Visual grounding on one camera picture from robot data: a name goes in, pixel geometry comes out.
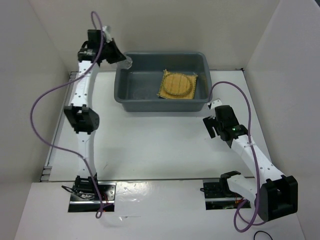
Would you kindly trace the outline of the clear plastic cup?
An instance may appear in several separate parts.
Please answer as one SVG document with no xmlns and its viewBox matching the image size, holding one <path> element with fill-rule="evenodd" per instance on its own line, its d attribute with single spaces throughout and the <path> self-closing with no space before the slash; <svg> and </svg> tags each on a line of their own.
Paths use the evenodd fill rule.
<svg viewBox="0 0 320 240">
<path fill-rule="evenodd" d="M 133 60 L 131 57 L 126 56 L 125 60 L 122 60 L 117 63 L 117 69 L 120 70 L 129 70 L 133 65 Z"/>
<path fill-rule="evenodd" d="M 150 99 L 150 91 L 147 88 L 139 88 L 136 89 L 133 94 L 132 98 L 134 100 L 149 100 Z"/>
</svg>

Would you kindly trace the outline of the round bamboo coaster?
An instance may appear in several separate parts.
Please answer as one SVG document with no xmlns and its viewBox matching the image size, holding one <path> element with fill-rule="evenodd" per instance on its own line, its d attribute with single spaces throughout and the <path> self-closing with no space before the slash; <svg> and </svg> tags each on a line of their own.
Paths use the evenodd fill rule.
<svg viewBox="0 0 320 240">
<path fill-rule="evenodd" d="M 169 73 L 163 77 L 161 86 L 163 90 L 171 96 L 184 97 L 191 92 L 193 82 L 191 78 L 185 74 Z"/>
</svg>

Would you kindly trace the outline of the square bamboo mat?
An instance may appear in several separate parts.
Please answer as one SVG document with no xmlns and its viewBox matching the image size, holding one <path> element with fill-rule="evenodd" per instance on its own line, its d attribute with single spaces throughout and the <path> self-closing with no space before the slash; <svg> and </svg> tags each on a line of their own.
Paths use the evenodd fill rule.
<svg viewBox="0 0 320 240">
<path fill-rule="evenodd" d="M 172 99 L 172 100 L 191 100 L 191 99 L 193 99 L 194 96 L 195 96 L 196 83 L 197 83 L 197 77 L 198 76 L 196 74 L 187 75 L 187 74 L 184 74 L 184 73 L 178 73 L 178 74 L 184 74 L 184 75 L 187 75 L 188 77 L 190 77 L 190 79 L 192 80 L 192 84 L 193 84 L 192 90 L 188 95 L 178 97 L 178 96 L 173 96 L 173 95 L 170 95 L 170 94 L 166 93 L 162 88 L 163 78 L 164 78 L 165 75 L 167 75 L 169 73 L 178 73 L 178 72 L 170 72 L 167 69 L 165 69 L 163 71 L 163 77 L 162 77 L 162 80 L 161 80 L 161 83 L 160 83 L 160 88 L 159 88 L 157 96 L 160 97 L 160 98 L 163 98 L 163 99 Z"/>
</svg>

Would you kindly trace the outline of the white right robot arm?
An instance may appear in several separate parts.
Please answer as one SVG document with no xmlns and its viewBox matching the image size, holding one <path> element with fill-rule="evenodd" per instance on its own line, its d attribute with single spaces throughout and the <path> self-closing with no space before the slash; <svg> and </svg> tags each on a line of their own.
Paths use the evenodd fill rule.
<svg viewBox="0 0 320 240">
<path fill-rule="evenodd" d="M 256 182 L 251 182 L 238 171 L 223 173 L 219 191 L 229 197 L 238 194 L 258 209 L 258 216 L 269 222 L 298 211 L 298 182 L 276 168 L 256 143 L 249 139 L 247 128 L 239 124 L 229 105 L 217 106 L 215 116 L 205 117 L 203 123 L 211 138 L 219 136 L 240 156 Z"/>
</svg>

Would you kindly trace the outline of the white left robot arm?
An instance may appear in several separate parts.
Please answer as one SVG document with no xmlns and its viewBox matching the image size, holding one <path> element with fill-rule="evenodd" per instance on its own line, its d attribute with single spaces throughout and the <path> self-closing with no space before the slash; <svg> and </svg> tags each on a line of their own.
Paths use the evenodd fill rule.
<svg viewBox="0 0 320 240">
<path fill-rule="evenodd" d="M 77 54 L 77 76 L 82 78 L 77 82 L 72 100 L 63 112 L 76 133 L 80 154 L 73 192 L 94 200 L 100 193 L 94 163 L 94 136 L 100 124 L 98 113 L 92 109 L 94 84 L 102 61 L 114 64 L 125 61 L 126 56 L 118 49 L 107 26 L 102 30 L 90 29 L 87 36 L 88 40 Z"/>
</svg>

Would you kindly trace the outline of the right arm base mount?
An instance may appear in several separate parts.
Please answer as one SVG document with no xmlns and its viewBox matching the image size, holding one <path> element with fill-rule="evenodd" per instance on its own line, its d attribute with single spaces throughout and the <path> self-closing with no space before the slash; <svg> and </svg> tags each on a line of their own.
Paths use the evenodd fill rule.
<svg viewBox="0 0 320 240">
<path fill-rule="evenodd" d="M 205 209 L 230 210 L 236 209 L 244 198 L 237 193 L 223 193 L 218 178 L 203 179 L 203 186 L 199 189 L 204 195 Z"/>
</svg>

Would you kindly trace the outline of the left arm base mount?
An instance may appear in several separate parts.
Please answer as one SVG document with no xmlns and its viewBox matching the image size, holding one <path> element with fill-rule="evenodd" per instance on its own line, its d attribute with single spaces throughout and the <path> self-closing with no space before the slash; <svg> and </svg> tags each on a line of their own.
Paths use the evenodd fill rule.
<svg viewBox="0 0 320 240">
<path fill-rule="evenodd" d="M 114 212 L 115 210 L 116 186 L 116 182 L 98 182 L 104 212 Z M 69 213 L 97 212 L 100 209 L 101 201 L 97 195 L 76 190 L 74 186 L 69 187 L 62 185 L 61 187 L 70 194 L 68 205 Z"/>
</svg>

